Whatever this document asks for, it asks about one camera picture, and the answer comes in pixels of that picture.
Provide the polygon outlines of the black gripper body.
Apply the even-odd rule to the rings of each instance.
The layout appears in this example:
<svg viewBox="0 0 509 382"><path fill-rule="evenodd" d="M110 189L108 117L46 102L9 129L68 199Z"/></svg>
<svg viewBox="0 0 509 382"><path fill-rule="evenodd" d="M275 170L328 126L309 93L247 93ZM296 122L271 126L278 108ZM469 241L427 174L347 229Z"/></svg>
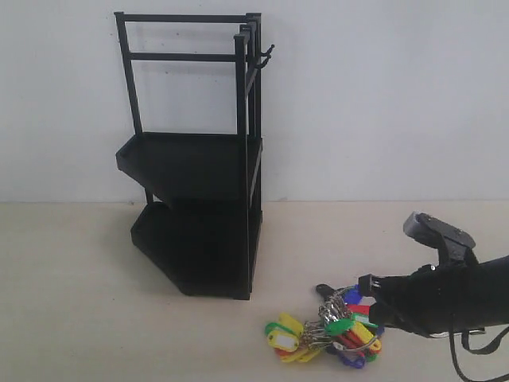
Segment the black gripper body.
<svg viewBox="0 0 509 382"><path fill-rule="evenodd" d="M422 337L453 331L473 330L473 308L468 306L468 281L472 267L426 268L411 275L380 277L381 289L375 301L393 304L398 325Z"/></svg>

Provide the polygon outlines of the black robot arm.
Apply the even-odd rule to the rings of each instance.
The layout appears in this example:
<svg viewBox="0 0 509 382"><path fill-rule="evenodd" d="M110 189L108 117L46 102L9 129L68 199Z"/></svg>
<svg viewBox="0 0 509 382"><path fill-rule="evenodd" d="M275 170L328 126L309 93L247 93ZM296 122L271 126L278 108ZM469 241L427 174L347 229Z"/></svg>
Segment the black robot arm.
<svg viewBox="0 0 509 382"><path fill-rule="evenodd" d="M369 320L422 337L508 323L508 258L443 267L410 275L364 275L359 292L375 300Z"/></svg>

